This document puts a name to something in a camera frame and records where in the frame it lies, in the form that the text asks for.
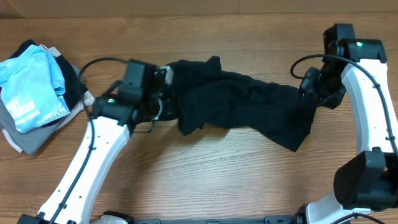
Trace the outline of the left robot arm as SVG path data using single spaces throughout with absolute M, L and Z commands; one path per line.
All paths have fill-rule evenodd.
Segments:
M 23 214 L 18 224 L 89 223 L 109 169 L 136 126 L 174 118 L 172 96 L 165 92 L 174 78 L 171 67 L 133 59 L 125 64 L 123 79 L 87 113 L 83 140 L 56 190 L 35 216 Z

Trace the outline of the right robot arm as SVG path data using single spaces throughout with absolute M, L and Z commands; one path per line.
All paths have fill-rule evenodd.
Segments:
M 356 155 L 341 166 L 333 190 L 302 205 L 292 223 L 348 223 L 397 207 L 397 118 L 387 84 L 387 56 L 378 39 L 358 39 L 351 24 L 323 34 L 321 69 L 309 68 L 299 93 L 336 108 L 348 96 L 356 127 Z

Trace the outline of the black t-shirt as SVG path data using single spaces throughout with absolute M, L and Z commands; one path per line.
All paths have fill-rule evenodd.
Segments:
M 225 129 L 249 126 L 295 152 L 310 134 L 317 107 L 296 87 L 224 71 L 218 56 L 206 62 L 179 60 L 170 67 L 170 90 L 184 135 L 206 123 Z

